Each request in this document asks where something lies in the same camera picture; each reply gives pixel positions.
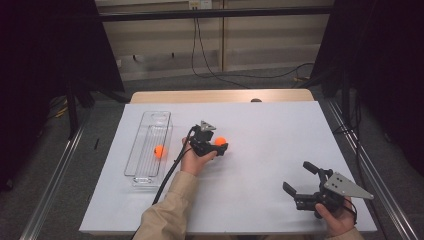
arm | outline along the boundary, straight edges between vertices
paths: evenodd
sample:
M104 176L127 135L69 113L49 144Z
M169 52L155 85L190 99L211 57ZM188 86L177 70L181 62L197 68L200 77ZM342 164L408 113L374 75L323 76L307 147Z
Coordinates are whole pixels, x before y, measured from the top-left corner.
M194 200L198 181L197 175L204 165L216 156L211 152L198 157L190 146L181 162L181 171L175 174L164 200L148 208L142 216L140 228L133 239L184 239L187 218Z
M346 198L345 206L352 209L350 198ZM364 238L355 228L354 217L352 213L342 208L334 215L327 208L318 203L315 205L317 212L327 222L327 240L363 240Z

beige sleeve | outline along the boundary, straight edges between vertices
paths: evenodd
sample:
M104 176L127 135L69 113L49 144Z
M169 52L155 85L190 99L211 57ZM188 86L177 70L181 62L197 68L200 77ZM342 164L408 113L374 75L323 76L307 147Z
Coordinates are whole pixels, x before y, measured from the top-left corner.
M326 238L326 240L364 240L364 238L356 228L353 228L349 232L343 233L337 237Z
M133 239L183 240L197 185L195 176L177 172L164 200L143 213L140 228Z

floor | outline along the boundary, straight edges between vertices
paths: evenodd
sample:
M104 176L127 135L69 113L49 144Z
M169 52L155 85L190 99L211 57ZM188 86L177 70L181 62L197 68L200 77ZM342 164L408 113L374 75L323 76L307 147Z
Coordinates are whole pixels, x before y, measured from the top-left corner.
M217 61L213 60L214 55L216 54L213 52L206 53L206 56L210 56L212 59L210 63L213 71L218 70ZM185 55L183 62L174 61L170 64L172 67L169 68L165 68L163 63L170 60L164 60L164 58L172 58L172 56L136 56L135 60L133 56L121 58L120 71L121 76L125 80L124 85L127 90L124 94L130 97L133 92L140 89L150 91L239 88L234 84L222 82L219 79L204 79L193 75L189 61L191 58L190 53ZM140 62L148 61L152 63L151 60L157 63L156 67L152 66L151 68L140 70ZM203 56L196 55L195 64L199 63L200 65L202 61L204 61ZM283 75L283 73L294 69L293 67L275 68L274 65L269 66L273 68L232 73L275 76ZM208 71L204 67L197 70L199 73ZM299 82L294 81L296 75L306 77L309 76L310 71L311 66L305 66L299 69L297 73L293 71L291 74L280 78L259 79L233 76L225 77L225 79L245 84L250 88L291 88L299 84ZM329 106L328 99L323 98L319 86L310 90L315 99L321 104L330 128L336 129L339 124ZM95 188L96 179L101 172L102 161L106 158L108 148L113 140L114 133L109 129L116 128L123 109L122 104L113 102L101 94L93 93L93 96L97 103L89 115L87 130L82 134L78 150L72 157L73 160L64 169L64 178L58 183L61 184L60 191L53 196L55 198L54 204L48 206L50 211L43 217L44 225L42 225L39 232L35 233L38 239L128 239L128 236L93 237L78 232L85 208ZM339 95L333 100L339 101ZM51 113L56 113L59 108L60 105L52 108ZM363 120L360 125L362 146L372 159L390 193L396 199L396 204L402 210L401 213L409 219L415 230L417 238L410 239L422 238L424 237L424 230L420 226L424 225L424 205L419 203L424 197L424 178L410 167L403 156L402 150L396 144L387 141L384 130L380 127L378 120L374 118L373 114L367 111L366 106L363 106L362 110ZM79 108L80 116L84 116L85 112L85 109ZM14 189L0 194L0 239L17 239L27 230L27 223L42 198L46 186L49 184L51 176L62 158L64 149L70 144L68 134L69 121L67 114L59 118L53 117L46 122L43 134L40 135L31 157L14 179ZM334 136L356 181L360 181L355 162L356 155L346 140L346 135L335 134ZM83 162L87 161L87 159L90 160L90 168L81 169L79 166L87 164L87 162ZM79 173L78 177L69 177L74 176L75 173ZM374 191L372 181L366 176L365 184L370 191ZM369 206L369 209L373 213L376 223L380 222L382 224L384 231L381 231L381 227L379 227L380 230L376 233L364 234L365 238L408 239L402 236L393 224L393 216L387 213L386 209L388 206L384 204L384 201L377 198L373 203L378 217L375 215L372 206Z

clear plastic container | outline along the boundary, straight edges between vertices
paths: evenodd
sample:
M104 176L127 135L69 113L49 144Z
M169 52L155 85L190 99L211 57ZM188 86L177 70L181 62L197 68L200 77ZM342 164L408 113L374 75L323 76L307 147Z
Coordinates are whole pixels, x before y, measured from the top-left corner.
M158 188L165 175L172 134L170 112L144 112L125 169L137 188Z

wire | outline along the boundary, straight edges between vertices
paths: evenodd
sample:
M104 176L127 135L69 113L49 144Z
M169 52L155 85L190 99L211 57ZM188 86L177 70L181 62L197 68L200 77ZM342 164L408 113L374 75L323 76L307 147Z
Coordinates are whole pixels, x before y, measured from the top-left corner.
M208 68L208 71L212 74L212 76L199 75L194 69L194 52L195 52L195 48L196 48L197 29L199 31L199 41L200 41L200 46L201 46L201 49L202 49L203 59L206 63L206 67ZM222 79L220 77L247 77L247 78L273 79L273 78L279 78L279 77L287 76L287 75L289 75L293 72L296 72L296 75L298 75L297 71L300 68L302 68L304 66L308 66L308 65L314 65L314 63L303 63L303 64L297 66L295 69L293 69L289 72L279 74L279 75L275 75L275 76L255 76L255 75L246 75L246 74L216 74L216 73L212 72L212 70L209 67L208 61L206 59L205 50L204 50L204 47L203 47L202 36L201 36L201 31L200 31L199 19L197 19L197 18L194 19L194 39L193 39L193 51L192 51L192 54L191 54L191 68L192 68L193 73L198 77L201 77L201 78L217 78L220 81L228 82L228 83L235 84L235 85L238 85L240 87L244 87L244 88L249 89L249 87L247 87L247 86L244 86L242 84L235 83L235 82L232 82L232 81L229 81L229 80L225 80L225 79Z
M197 28L199 29L199 40L200 40L200 46L202 48L203 59L205 60L206 67L208 68L208 70L212 74L212 76L208 76L208 77L201 76L201 75L197 74L196 71L194 70L194 50L196 48ZM247 87L243 84L239 84L239 83L236 83L236 82L232 82L232 81L229 81L229 80L222 79L218 75L216 75L215 73L212 72L212 70L209 67L209 63L206 59L205 50L203 48L202 36L201 36L201 33L200 33L199 19L197 19L197 18L194 19L194 39L193 39L193 51L191 53L191 69L193 70L194 75L196 75L198 77L201 77L201 78L215 77L216 79L218 79L222 82L231 83L231 84L237 85L237 86L242 87L242 88L250 89L249 87Z
M350 205L352 205L352 208L354 209L354 210L352 210L352 209L350 209L346 206L343 206L344 209L346 209L348 212L352 213L353 223L354 223L354 225L356 225L356 220L358 219L358 211L356 210L356 206L355 206L355 204L352 203L352 201L347 200L346 198L345 198L345 201L350 203Z
M166 174L165 178L163 179L162 184L161 184L161 185L160 185L160 187L159 187L159 190L158 190L158 192L157 192L157 194L156 194L155 199L153 200L152 205L155 205L155 204L159 201L160 195L162 194L163 189L165 188L165 185L166 185L166 183L168 182L169 178L171 177L172 173L174 172L175 168L176 168L176 167L178 166L178 164L181 162L181 159L183 158L183 156L184 156L184 155L185 155L185 154L186 154L189 150L191 150L191 148L189 148L189 149L187 149L187 151L184 151L185 146L187 145L187 143L188 143L188 141L189 141L189 138L190 138L190 135L191 135L191 133L192 133L193 131L194 131L194 129L193 129L193 128L191 128L191 129L190 129L190 131L188 132L187 137L186 137L186 140L184 141L183 147L181 148L180 154L178 154L177 159L175 159L174 164L172 164L171 169L169 169L168 173Z
M356 121L356 146L355 146L355 161L356 161L356 167L358 169L358 173L359 173L359 178L362 182L362 186L365 189L365 191L368 191L365 180L364 180L364 176L362 174L362 169L361 169L361 164L360 164L360 146L361 146L361 142L360 142L360 129L359 129L359 124L361 123L362 120L362 111L361 111L361 100L359 97L358 92L356 92L356 96L355 96L355 121ZM381 219L380 216L375 208L375 205L372 201L369 201L371 208L375 214L375 217L377 218L377 222L378 225L380 225L381 228L381 232L384 235L384 239L388 239L387 238L387 234L386 234L386 230L383 227L383 224L381 224Z

